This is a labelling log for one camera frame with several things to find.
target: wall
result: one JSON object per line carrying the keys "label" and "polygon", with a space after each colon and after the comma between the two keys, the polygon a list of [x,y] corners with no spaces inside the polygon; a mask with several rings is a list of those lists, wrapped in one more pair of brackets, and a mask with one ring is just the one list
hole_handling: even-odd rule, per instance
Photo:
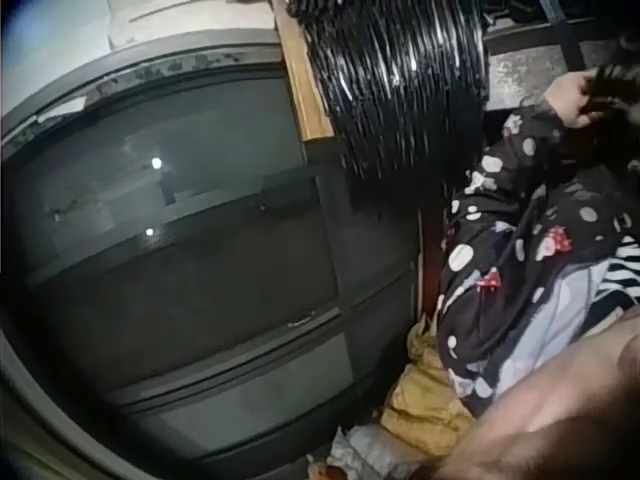
{"label": "wall", "polygon": [[120,48],[207,29],[273,28],[266,1],[23,0],[2,38],[2,114]]}

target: yellow sack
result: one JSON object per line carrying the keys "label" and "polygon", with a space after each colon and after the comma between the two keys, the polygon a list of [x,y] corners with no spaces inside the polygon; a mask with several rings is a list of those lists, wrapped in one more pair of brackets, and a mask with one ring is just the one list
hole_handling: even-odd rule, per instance
{"label": "yellow sack", "polygon": [[447,455],[474,423],[451,385],[426,317],[407,338],[411,363],[390,393],[381,424],[429,457]]}

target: wooden board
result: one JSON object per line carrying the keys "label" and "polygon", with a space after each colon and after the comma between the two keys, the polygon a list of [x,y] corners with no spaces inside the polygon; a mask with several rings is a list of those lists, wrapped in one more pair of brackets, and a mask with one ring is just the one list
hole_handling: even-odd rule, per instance
{"label": "wooden board", "polygon": [[298,23],[285,10],[285,0],[273,0],[273,12],[284,53],[293,101],[303,141],[333,137],[331,123],[322,106]]}

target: bundle of black strips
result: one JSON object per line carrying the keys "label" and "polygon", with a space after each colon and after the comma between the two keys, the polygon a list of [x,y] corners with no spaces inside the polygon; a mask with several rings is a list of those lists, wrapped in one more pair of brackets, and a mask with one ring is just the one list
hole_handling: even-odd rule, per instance
{"label": "bundle of black strips", "polygon": [[482,150],[479,0],[289,0],[356,203],[412,208]]}

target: black strap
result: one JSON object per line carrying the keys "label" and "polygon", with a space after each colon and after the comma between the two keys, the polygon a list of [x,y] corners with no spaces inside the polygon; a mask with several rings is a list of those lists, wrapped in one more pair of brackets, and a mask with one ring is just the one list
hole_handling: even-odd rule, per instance
{"label": "black strap", "polygon": [[570,72],[586,70],[587,66],[580,49],[580,43],[571,32],[571,26],[567,23],[567,17],[562,11],[559,0],[540,0],[540,5],[549,23],[557,32],[558,44],[562,50],[567,69]]}

